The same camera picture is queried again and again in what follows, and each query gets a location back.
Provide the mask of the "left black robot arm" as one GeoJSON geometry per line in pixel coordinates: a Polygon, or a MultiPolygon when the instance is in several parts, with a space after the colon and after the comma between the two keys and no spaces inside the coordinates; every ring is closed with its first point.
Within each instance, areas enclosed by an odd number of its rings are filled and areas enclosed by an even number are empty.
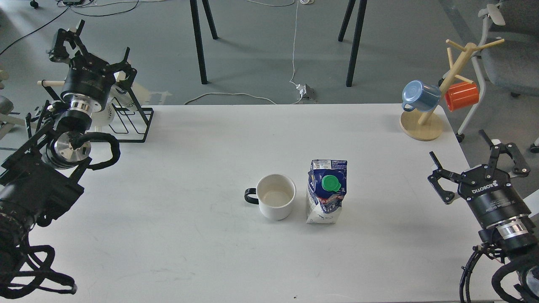
{"type": "Polygon", "coordinates": [[[86,170],[102,170],[120,159],[120,143],[115,136],[89,132],[91,115],[104,111],[110,92],[133,93],[137,71],[123,60],[111,64],[91,54],[80,35],[84,21],[75,31],[59,29],[49,59],[69,66],[61,94],[47,88],[46,102],[37,117],[35,133],[2,163],[1,174],[1,296],[18,299],[42,287],[45,280],[66,288],[60,294],[74,294],[73,278],[52,270],[55,249],[31,246],[29,232],[46,227],[69,211],[83,194],[79,180],[86,170]]]}

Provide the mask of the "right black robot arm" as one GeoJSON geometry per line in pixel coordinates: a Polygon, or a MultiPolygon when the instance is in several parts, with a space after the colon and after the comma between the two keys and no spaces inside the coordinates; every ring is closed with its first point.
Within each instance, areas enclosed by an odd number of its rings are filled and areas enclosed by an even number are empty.
{"type": "Polygon", "coordinates": [[[479,131],[490,149],[486,164],[458,174],[443,169],[436,155],[430,152],[435,169],[428,181],[450,205],[461,197],[480,225],[479,245],[465,266],[459,282],[459,299],[469,303],[470,278],[475,265],[485,255],[501,262],[493,274],[491,285],[496,294],[509,303],[538,301],[538,238],[531,210],[512,185],[512,177],[526,177],[531,169],[514,143],[491,140],[479,131]]]}

